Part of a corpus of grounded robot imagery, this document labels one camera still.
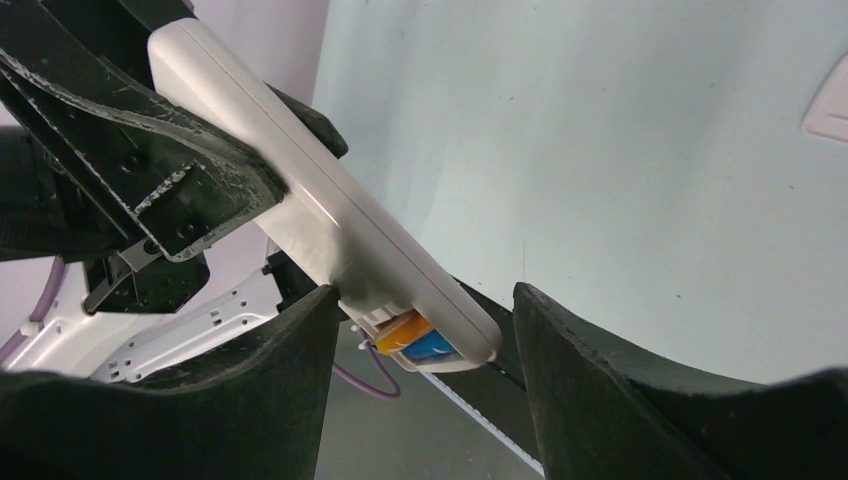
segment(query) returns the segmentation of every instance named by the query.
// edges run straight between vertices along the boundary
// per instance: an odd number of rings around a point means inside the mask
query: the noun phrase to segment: white handheld remote
[[[457,352],[420,363],[396,353],[401,366],[449,372],[495,358],[495,321],[208,27],[168,24],[148,54],[159,94],[255,148],[286,182],[256,223],[317,284],[338,288],[345,313],[373,337],[415,309]]]

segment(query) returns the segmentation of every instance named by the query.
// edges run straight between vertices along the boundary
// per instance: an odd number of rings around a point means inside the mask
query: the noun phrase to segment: white plastic frame
[[[215,300],[127,339],[91,376],[135,383],[223,345],[276,317],[282,296],[272,275],[256,272]]]
[[[848,143],[848,57],[825,80],[802,128],[810,135]]]
[[[494,320],[210,29],[173,22],[148,54],[158,93],[254,147],[285,180],[289,195],[256,222],[316,283],[339,289],[345,313],[373,335],[374,320],[415,308],[462,356],[416,365],[394,355],[401,366],[447,372],[495,358]]]
[[[82,308],[87,295],[82,263],[69,265],[43,327],[28,324],[21,329],[29,337],[3,362],[3,368],[88,377],[124,342],[164,318],[149,314],[88,315]]]

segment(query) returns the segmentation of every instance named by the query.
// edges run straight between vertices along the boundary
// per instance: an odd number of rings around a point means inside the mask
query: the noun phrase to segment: blue label
[[[406,358],[413,361],[439,355],[448,355],[454,352],[456,350],[445,340],[445,337],[435,330],[403,349],[403,354],[406,355]]]

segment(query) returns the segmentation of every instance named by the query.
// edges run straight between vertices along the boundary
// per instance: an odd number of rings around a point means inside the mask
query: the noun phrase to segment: white plastic device
[[[495,321],[374,199],[277,96],[196,19],[150,36],[156,91],[252,146],[286,182],[286,198],[256,223],[307,274],[332,284],[342,310],[374,336],[416,309],[459,355],[410,371],[449,372],[493,360]]]
[[[102,313],[82,309],[88,295],[82,262],[68,266],[59,295],[44,324],[28,324],[28,338],[4,362],[13,372],[48,370],[75,377],[91,375],[128,339],[162,321],[164,315]]]
[[[848,143],[848,57],[822,85],[803,123],[804,132]]]

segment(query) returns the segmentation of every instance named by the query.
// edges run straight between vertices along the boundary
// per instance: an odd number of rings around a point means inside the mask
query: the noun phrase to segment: black strap
[[[0,218],[0,261],[54,255],[74,261],[106,255],[119,244],[100,233]]]

